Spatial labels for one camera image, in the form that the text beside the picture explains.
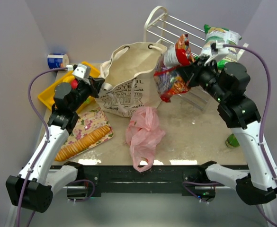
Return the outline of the pink plastic bag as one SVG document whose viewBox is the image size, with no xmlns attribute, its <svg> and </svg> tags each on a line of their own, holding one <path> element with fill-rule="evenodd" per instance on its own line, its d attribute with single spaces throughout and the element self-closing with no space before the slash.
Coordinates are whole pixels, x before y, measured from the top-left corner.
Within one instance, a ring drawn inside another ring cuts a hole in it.
<svg viewBox="0 0 277 227">
<path fill-rule="evenodd" d="M 142 173 L 152 167 L 156 147 L 164 136 L 155 107 L 141 106 L 133 113 L 125 131 L 125 140 L 136 171 Z"/>
</svg>

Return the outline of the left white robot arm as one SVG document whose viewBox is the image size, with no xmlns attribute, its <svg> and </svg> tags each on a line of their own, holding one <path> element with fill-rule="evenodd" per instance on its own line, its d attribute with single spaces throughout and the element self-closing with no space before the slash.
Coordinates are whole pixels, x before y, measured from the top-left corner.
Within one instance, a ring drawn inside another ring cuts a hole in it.
<svg viewBox="0 0 277 227">
<path fill-rule="evenodd" d="M 48 172 L 78 121 L 77 109 L 89 96 L 97 98 L 104 82 L 104 78 L 89 77 L 80 80 L 75 89 L 66 82 L 55 87 L 52 113 L 42 141 L 19 174 L 6 180 L 11 203 L 18 209 L 44 213 L 58 191 L 84 179 L 83 166 L 74 162 L 63 165 L 53 176 L 48 176 Z"/>
</svg>

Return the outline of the beige canvas tote bag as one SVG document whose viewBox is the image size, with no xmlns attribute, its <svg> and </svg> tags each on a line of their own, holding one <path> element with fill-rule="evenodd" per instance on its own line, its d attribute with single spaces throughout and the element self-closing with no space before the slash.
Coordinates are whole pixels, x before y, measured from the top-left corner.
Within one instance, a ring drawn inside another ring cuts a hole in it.
<svg viewBox="0 0 277 227">
<path fill-rule="evenodd" d="M 96 99 L 102 111 L 132 117 L 141 106 L 157 108 L 161 99 L 153 75 L 158 59 L 167 50 L 158 43 L 136 42 L 116 49 L 100 65 L 105 82 Z"/>
</svg>

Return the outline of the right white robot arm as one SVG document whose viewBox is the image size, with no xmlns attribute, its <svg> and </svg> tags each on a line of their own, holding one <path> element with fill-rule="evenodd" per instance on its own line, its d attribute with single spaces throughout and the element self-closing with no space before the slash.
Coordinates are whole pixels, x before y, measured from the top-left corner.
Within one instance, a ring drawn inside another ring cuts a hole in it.
<svg viewBox="0 0 277 227">
<path fill-rule="evenodd" d="M 249 173 L 243 173 L 209 161 L 199 166 L 202 181 L 217 182 L 234 189 L 248 205 L 274 200 L 277 166 L 260 133 L 262 117 L 256 104 L 244 94 L 250 82 L 246 68 L 231 62 L 218 71 L 214 62 L 205 66 L 196 61 L 176 71 L 187 87 L 201 86 L 218 102 L 217 111 L 238 140 L 249 168 Z"/>
</svg>

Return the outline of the red cookie snack bag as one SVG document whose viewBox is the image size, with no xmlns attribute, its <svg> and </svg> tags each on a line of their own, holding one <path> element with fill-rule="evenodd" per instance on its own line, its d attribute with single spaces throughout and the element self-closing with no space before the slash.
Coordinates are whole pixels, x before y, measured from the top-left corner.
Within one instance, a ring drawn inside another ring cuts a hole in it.
<svg viewBox="0 0 277 227">
<path fill-rule="evenodd" d="M 188 34 L 182 34 L 177 42 L 171 45 L 158 59 L 154 72 L 154 80 L 158 94 L 163 102 L 170 102 L 173 95 L 189 91 L 177 69 L 189 66 L 195 62 L 189 46 Z"/>
</svg>

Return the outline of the green chips bag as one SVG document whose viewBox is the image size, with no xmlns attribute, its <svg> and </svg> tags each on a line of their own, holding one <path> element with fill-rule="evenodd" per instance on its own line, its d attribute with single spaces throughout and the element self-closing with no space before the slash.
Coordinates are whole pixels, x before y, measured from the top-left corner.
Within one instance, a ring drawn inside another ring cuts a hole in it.
<svg viewBox="0 0 277 227">
<path fill-rule="evenodd" d="M 234 47 L 239 44 L 241 35 L 227 28 L 214 27 L 205 24 L 205 44 L 199 57 L 209 57 L 217 62 L 217 67 L 222 70 L 229 62 L 238 62 L 237 52 Z"/>
</svg>

